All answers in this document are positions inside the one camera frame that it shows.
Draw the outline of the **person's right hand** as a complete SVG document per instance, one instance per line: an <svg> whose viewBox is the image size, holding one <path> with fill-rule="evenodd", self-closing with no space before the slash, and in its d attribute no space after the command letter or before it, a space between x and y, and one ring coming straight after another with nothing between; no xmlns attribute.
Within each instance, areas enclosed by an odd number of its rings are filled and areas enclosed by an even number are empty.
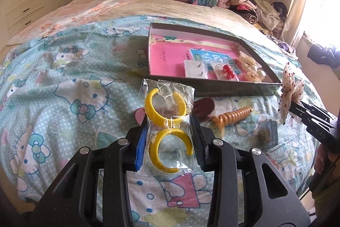
<svg viewBox="0 0 340 227"><path fill-rule="evenodd" d="M337 159L337 155L331 153L323 144L320 144L316 152L314 164L314 170L319 175L323 172L327 159L333 163Z"/></svg>

